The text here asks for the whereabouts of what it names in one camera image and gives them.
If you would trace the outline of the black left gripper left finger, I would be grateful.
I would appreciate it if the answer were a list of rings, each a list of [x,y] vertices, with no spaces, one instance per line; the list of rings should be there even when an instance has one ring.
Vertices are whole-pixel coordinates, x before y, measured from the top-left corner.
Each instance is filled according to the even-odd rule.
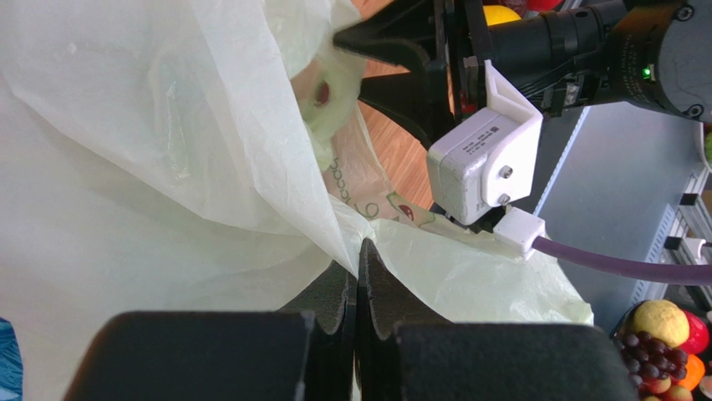
[[[348,400],[356,278],[332,263],[274,312],[127,312],[97,333],[68,400]]]

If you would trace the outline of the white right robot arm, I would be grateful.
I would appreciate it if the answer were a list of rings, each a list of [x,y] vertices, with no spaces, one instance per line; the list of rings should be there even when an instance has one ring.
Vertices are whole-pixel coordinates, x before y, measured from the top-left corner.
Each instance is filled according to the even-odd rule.
[[[609,1],[494,26],[480,1],[394,1],[333,45],[403,68],[359,99],[429,148],[489,103],[485,64],[549,117],[627,102],[711,121],[711,4]]]

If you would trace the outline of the pale yellow plastic bag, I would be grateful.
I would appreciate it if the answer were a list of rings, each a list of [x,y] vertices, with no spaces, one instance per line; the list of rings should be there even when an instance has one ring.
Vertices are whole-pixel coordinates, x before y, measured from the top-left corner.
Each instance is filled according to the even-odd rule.
[[[4,1],[1,315],[26,400],[61,399],[136,310],[266,311],[362,241],[455,322],[591,325],[519,258],[392,186],[331,44],[349,1]]]

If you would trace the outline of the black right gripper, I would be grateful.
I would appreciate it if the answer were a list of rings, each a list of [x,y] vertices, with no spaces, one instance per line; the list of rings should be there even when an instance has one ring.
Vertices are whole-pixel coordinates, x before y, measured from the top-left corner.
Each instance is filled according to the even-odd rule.
[[[393,1],[340,28],[334,47],[410,72],[362,80],[359,100],[424,149],[486,106],[486,60],[493,54],[482,1]],[[445,78],[419,74],[448,69]]]

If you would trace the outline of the red fake fruit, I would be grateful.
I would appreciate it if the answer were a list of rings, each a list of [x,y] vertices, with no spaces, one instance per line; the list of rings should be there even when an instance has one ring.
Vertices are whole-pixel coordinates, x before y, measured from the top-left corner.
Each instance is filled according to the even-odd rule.
[[[534,13],[543,13],[558,8],[563,0],[526,0],[526,9]]]

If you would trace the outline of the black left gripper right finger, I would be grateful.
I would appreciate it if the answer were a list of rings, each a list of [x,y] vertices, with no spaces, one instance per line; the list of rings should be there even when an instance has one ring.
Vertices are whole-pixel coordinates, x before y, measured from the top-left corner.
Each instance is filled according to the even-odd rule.
[[[598,328],[454,323],[359,253],[355,362],[364,400],[635,400],[618,350]]]

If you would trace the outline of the yellow fake mango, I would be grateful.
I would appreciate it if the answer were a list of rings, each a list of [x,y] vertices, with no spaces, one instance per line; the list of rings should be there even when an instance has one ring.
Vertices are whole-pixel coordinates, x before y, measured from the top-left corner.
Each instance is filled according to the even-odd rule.
[[[521,20],[517,12],[502,5],[485,5],[483,12],[488,27]]]

